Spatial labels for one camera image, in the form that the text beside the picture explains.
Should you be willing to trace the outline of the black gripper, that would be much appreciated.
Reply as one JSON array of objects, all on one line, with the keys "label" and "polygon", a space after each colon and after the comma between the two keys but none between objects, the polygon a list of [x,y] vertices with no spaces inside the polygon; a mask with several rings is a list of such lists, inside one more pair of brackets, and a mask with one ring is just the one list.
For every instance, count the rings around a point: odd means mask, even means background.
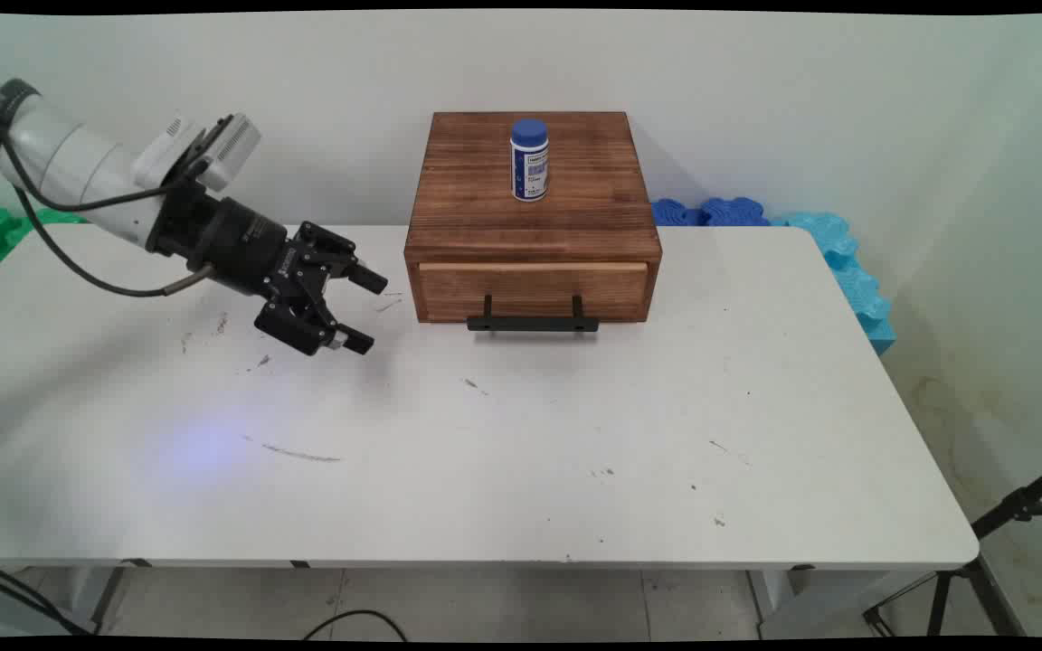
[{"label": "black gripper", "polygon": [[[282,293],[279,264],[289,252],[284,226],[232,198],[212,197],[198,181],[179,177],[178,182],[163,196],[148,236],[153,254],[185,260],[190,275],[175,291],[212,281],[244,296],[264,297],[253,325],[265,335],[309,357],[321,349],[368,354],[374,339],[336,320],[326,301]],[[293,246],[295,277],[315,292],[323,293],[334,279],[373,294],[381,294],[389,283],[359,260],[353,241],[327,228],[303,222]]]}]

